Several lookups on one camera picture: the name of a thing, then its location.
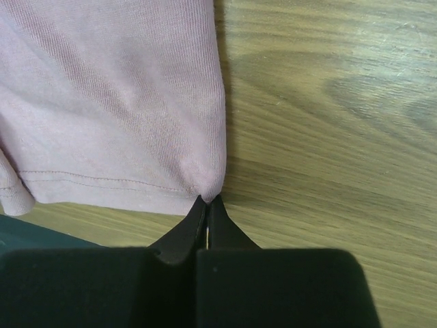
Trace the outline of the pink printed t shirt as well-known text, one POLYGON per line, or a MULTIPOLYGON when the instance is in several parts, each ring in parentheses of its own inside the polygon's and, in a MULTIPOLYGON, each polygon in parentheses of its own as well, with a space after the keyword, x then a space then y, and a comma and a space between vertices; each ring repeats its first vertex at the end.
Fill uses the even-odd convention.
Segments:
POLYGON ((1 206, 185 215, 223 187, 212 1, 2 1, 1 206))

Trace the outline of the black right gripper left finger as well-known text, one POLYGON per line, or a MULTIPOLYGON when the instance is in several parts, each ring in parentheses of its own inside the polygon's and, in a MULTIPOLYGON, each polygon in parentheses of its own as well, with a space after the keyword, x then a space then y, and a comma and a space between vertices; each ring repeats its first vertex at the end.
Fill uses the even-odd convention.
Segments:
POLYGON ((1 257, 2 327, 194 327, 206 203, 149 247, 19 249, 1 257))

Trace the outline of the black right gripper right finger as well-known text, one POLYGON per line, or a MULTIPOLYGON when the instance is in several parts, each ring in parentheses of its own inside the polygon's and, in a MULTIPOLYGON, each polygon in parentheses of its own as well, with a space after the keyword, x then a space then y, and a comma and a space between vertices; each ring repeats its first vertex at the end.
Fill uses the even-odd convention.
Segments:
POLYGON ((262 249, 229 217, 208 211, 197 253, 198 327, 379 327, 357 259, 342 249, 262 249))

